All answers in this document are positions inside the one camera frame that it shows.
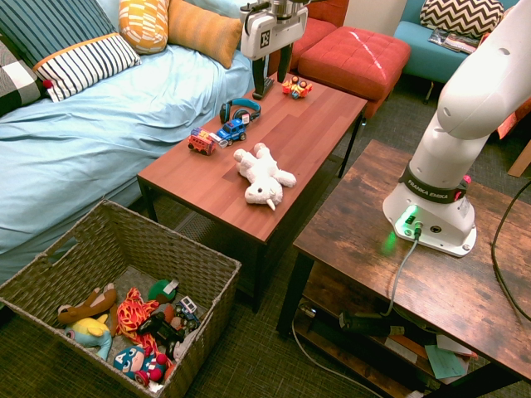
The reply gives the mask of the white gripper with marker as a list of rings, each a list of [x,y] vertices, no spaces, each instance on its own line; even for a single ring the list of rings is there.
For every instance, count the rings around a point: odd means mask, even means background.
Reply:
[[[277,81],[290,70],[293,44],[305,31],[308,8],[302,1],[256,1],[240,7],[243,24],[241,52],[252,62],[255,91],[261,100],[272,86],[268,75],[270,53],[280,50]]]

